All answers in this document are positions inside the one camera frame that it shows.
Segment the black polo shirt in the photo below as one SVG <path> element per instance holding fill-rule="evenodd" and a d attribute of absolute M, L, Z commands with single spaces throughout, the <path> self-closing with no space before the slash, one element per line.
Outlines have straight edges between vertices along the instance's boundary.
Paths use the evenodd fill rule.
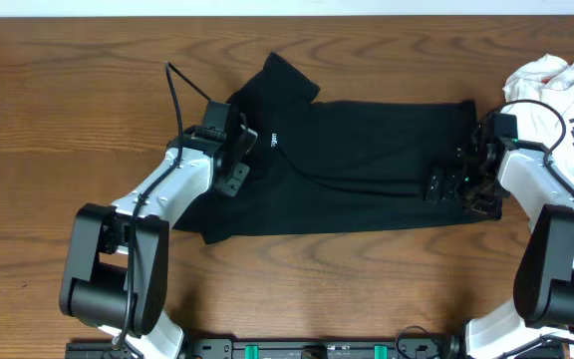
<path fill-rule="evenodd" d="M 257 134 L 236 195 L 209 191 L 176 228 L 207 243 L 235 235 L 380 231 L 476 223 L 456 188 L 475 103 L 321 102 L 277 54 L 229 103 Z"/>

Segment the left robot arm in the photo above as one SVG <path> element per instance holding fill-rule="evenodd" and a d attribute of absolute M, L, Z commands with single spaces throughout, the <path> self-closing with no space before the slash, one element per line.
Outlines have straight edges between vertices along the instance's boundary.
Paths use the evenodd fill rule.
<path fill-rule="evenodd" d="M 59 297 L 61 311 L 111 335 L 74 342 L 69 358 L 177 358 L 184 333 L 163 307 L 169 233 L 211 190 L 237 194 L 257 134 L 193 127 L 169 142 L 162 162 L 110 205 L 87 203 L 75 216 Z"/>

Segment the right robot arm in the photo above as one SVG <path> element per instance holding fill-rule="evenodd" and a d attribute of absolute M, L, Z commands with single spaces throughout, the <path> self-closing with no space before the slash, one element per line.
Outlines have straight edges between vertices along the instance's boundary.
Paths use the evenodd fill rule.
<path fill-rule="evenodd" d="M 498 213 L 513 195 L 531 222 L 511 299 L 472 319 L 461 336 L 398 336 L 402 358 L 561 358 L 574 347 L 574 184 L 542 144 L 496 137 L 476 141 L 462 169 L 430 173 L 428 201 L 456 199 Z"/>

